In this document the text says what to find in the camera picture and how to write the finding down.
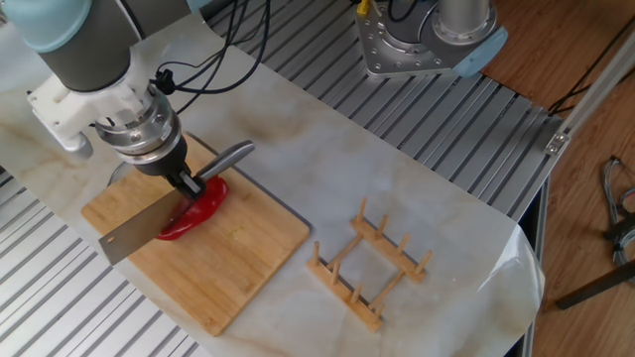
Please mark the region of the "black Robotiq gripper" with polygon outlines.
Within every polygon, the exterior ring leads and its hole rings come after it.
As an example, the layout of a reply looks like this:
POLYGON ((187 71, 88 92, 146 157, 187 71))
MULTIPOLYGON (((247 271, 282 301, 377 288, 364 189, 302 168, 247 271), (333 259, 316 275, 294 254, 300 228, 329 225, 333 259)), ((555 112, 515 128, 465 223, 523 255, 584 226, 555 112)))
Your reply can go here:
POLYGON ((162 158, 149 164, 134 164, 134 167, 147 176, 166 177, 174 189, 184 197, 192 199, 204 193, 205 183, 190 174, 190 168, 186 163, 187 153, 187 142, 184 137, 180 137, 176 146, 162 158))

